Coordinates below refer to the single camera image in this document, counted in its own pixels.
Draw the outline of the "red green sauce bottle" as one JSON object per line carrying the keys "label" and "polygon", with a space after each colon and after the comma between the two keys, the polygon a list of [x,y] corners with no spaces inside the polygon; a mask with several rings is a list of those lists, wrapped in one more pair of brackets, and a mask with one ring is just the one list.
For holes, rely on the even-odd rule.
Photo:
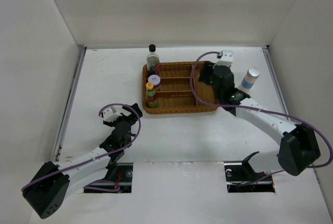
{"label": "red green sauce bottle", "polygon": [[158,106],[156,92],[152,82],[146,83],[146,105],[149,108],[156,108]]}

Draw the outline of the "small jar white lid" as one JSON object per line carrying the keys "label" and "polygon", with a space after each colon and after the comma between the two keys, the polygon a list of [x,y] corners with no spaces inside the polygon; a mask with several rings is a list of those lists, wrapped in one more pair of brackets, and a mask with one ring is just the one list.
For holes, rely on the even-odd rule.
{"label": "small jar white lid", "polygon": [[160,89],[160,83],[161,83],[160,76],[158,76],[156,74],[150,75],[148,78],[148,82],[150,82],[154,85],[155,91],[158,91]]}

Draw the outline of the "dark soy sauce bottle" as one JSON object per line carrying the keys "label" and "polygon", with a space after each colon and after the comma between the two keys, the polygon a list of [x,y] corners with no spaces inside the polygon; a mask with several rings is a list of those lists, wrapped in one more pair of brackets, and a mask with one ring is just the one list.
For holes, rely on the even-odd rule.
{"label": "dark soy sauce bottle", "polygon": [[154,44],[150,44],[149,54],[147,56],[147,71],[148,75],[160,75],[160,60],[159,56],[156,53],[156,46]]}

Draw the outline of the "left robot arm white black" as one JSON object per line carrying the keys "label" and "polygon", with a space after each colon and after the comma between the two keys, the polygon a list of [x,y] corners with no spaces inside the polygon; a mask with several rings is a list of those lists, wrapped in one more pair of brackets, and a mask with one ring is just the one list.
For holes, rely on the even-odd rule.
{"label": "left robot arm white black", "polygon": [[[118,113],[120,106],[128,114]],[[132,126],[141,127],[143,116],[137,103],[108,104],[98,113],[103,124],[112,128],[111,134],[94,150],[69,162],[44,163],[31,182],[21,191],[41,219],[54,214],[63,201],[81,188],[90,187],[98,181],[113,181],[117,175],[118,160],[137,138]]]}

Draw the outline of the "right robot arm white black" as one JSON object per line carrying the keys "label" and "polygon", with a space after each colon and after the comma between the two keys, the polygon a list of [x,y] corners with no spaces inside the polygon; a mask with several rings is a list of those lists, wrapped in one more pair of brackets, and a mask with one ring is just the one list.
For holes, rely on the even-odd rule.
{"label": "right robot arm white black", "polygon": [[255,151],[243,159],[241,174],[245,179],[254,180],[260,172],[267,170],[284,170],[297,176],[320,158],[314,130],[260,109],[252,97],[235,87],[234,75],[229,67],[206,61],[198,81],[212,87],[224,110],[251,123],[278,145],[277,150]]}

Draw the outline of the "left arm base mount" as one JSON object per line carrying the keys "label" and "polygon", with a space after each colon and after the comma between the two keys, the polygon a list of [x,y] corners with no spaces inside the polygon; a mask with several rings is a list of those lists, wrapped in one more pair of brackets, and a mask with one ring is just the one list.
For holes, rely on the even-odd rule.
{"label": "left arm base mount", "polygon": [[113,165],[103,179],[88,185],[84,193],[131,193],[133,179],[133,163]]}

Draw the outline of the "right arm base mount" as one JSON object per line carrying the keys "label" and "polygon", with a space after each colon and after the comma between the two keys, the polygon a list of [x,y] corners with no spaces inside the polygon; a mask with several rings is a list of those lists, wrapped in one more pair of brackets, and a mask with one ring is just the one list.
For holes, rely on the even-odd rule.
{"label": "right arm base mount", "polygon": [[275,187],[270,172],[255,172],[249,160],[258,154],[253,152],[242,161],[224,163],[226,187],[228,193],[275,193]]}

